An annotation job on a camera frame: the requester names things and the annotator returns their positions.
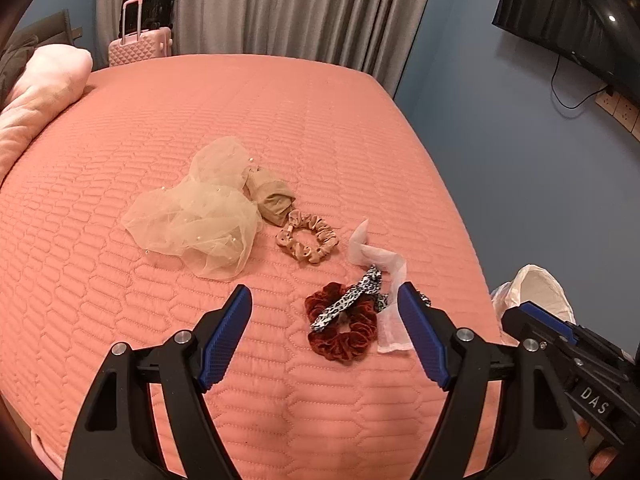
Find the power cord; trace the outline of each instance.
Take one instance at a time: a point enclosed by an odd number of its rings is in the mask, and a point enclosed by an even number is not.
[[[593,97],[594,95],[599,94],[600,92],[606,90],[609,88],[609,85],[605,86],[604,88],[601,88],[600,90],[596,90],[594,93],[587,95],[587,97],[585,97],[582,101],[580,101],[577,105],[575,106],[567,106],[566,104],[564,104],[560,98],[558,97],[558,94],[556,93],[556,89],[554,88],[554,81],[556,80],[556,74],[558,73],[558,67],[560,66],[560,54],[558,54],[558,61],[556,61],[556,69],[554,70],[554,74],[551,76],[551,90],[553,91],[554,95],[556,96],[556,99],[558,100],[558,102],[565,108],[567,108],[568,110],[575,110],[576,108],[579,108],[580,106],[582,106],[587,99],[590,99],[591,97]]]

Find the metal screw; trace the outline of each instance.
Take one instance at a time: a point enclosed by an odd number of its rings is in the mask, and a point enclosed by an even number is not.
[[[461,328],[456,332],[456,337],[460,339],[460,341],[471,341],[475,337],[475,334],[473,330]]]
[[[111,347],[111,353],[113,355],[122,355],[126,351],[127,351],[127,344],[126,343],[116,343],[115,345],[113,345]]]
[[[184,345],[191,341],[191,332],[188,330],[180,330],[176,335],[174,335],[174,341],[178,343],[178,345]]]
[[[524,346],[524,349],[529,352],[537,352],[540,348],[540,345],[535,339],[525,339],[522,342],[522,346]]]

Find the blue textured pad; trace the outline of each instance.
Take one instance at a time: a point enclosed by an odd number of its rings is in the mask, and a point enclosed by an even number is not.
[[[535,303],[531,303],[527,301],[527,303],[523,303],[518,307],[525,314],[528,314],[533,319],[538,320],[540,323],[549,327],[551,330],[558,332],[560,335],[564,336],[566,340],[572,345],[577,344],[574,337],[574,331],[568,326],[564,321],[558,319],[556,316],[549,314],[543,308],[540,308]]]
[[[398,289],[398,310],[422,368],[439,387],[447,388],[450,375],[445,361],[445,347],[429,324],[423,308],[424,303],[413,293],[409,284],[401,285]]]
[[[251,317],[251,310],[251,291],[243,286],[204,349],[202,371],[198,380],[205,390],[209,390],[225,376],[244,327]]]

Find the wall-mounted black television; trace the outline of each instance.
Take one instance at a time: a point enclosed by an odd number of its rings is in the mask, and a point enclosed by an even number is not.
[[[640,0],[500,0],[494,25],[575,61],[640,105]]]

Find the gray curtain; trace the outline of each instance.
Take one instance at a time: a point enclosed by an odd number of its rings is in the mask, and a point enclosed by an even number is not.
[[[270,54],[361,70],[398,86],[427,0],[176,0],[176,54]],[[122,0],[97,0],[101,62]]]

